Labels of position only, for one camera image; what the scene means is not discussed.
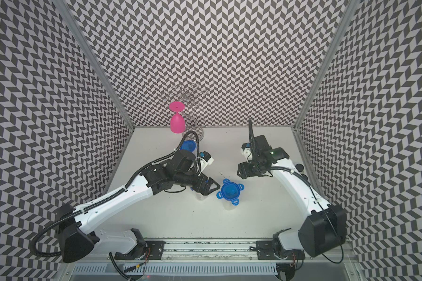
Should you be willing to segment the blue lid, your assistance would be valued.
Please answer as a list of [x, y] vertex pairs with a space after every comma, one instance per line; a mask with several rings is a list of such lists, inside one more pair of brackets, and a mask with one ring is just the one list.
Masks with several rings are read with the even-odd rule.
[[189, 152], [195, 152], [196, 149], [197, 149], [197, 145], [194, 140], [185, 140], [180, 147], [180, 150], [185, 150]]
[[216, 197], [219, 200], [229, 202], [232, 207], [237, 207], [240, 204], [240, 194], [245, 189], [243, 184], [238, 184], [229, 179], [223, 180], [223, 186], [217, 192]]

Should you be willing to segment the pink plastic wine glass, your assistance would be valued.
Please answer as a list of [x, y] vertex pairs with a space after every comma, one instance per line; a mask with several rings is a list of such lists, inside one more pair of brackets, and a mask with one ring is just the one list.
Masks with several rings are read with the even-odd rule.
[[185, 131], [185, 120], [180, 112], [185, 109], [185, 105], [182, 102], [174, 101], [169, 105], [169, 108], [174, 112], [174, 115], [170, 120], [171, 131], [173, 133], [183, 133]]

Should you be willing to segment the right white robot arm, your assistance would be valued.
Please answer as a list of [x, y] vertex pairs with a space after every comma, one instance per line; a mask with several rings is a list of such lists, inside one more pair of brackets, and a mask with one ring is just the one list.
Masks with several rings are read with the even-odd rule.
[[253, 120], [248, 120], [249, 141], [241, 147], [246, 161], [237, 167], [241, 179], [271, 176], [277, 179], [298, 206], [299, 228], [278, 231], [271, 240], [271, 251], [278, 259], [315, 258], [342, 249], [347, 237], [347, 214], [340, 205], [322, 197], [294, 164], [283, 148], [272, 148], [264, 135], [255, 136]]

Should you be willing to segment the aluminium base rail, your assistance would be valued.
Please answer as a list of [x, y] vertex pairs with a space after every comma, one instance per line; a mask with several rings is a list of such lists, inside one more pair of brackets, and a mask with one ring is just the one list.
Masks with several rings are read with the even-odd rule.
[[147, 249], [138, 256], [115, 254], [117, 262], [289, 262], [314, 261], [358, 262], [354, 249], [349, 243], [337, 247], [323, 255], [312, 257], [304, 250], [275, 250], [270, 239], [225, 239], [194, 240], [166, 239], [148, 240]]

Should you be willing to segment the green herb spice jar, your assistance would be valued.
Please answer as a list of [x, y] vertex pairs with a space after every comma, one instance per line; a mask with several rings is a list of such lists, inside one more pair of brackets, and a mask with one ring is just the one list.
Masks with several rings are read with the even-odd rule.
[[303, 172], [304, 171], [304, 166], [302, 165], [302, 164], [296, 164], [295, 165], [295, 168], [301, 173], [301, 172]]

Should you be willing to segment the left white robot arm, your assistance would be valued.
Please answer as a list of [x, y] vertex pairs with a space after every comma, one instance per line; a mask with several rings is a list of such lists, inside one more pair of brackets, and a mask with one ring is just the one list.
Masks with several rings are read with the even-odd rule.
[[[173, 152], [139, 168], [120, 188], [76, 207], [70, 204], [59, 207], [55, 222], [33, 237], [29, 250], [40, 258], [61, 256], [64, 263], [76, 262], [106, 241], [99, 237], [97, 228], [135, 203], [167, 191], [174, 185], [189, 187], [202, 196], [217, 191], [219, 184], [203, 172], [212, 163], [209, 152], [190, 152], [177, 146]], [[60, 249], [42, 252], [37, 244], [52, 229], [56, 231], [55, 238]]]

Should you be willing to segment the clear cup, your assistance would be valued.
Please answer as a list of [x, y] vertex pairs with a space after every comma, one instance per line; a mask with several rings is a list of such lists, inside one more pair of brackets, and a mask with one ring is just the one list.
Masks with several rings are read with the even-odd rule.
[[207, 196], [204, 196], [201, 193], [195, 193], [195, 197], [197, 198], [197, 200], [199, 201], [204, 201], [205, 199], [207, 199]]
[[234, 210], [235, 208], [236, 208], [237, 206], [235, 206], [231, 201], [227, 201], [227, 200], [224, 200], [223, 201], [223, 208], [226, 210], [226, 211], [232, 211], [232, 210]]

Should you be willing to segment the chrome glass holder stand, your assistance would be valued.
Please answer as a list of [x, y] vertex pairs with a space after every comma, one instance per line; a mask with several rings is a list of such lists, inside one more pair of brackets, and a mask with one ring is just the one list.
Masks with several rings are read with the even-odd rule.
[[202, 97], [208, 91], [203, 90], [197, 84], [173, 84], [165, 93], [165, 101], [169, 104], [174, 102], [183, 103], [184, 109], [179, 111], [185, 120], [185, 129], [182, 136], [185, 136], [188, 131], [195, 131], [198, 135], [199, 141], [204, 138], [203, 125], [198, 120], [199, 106]]

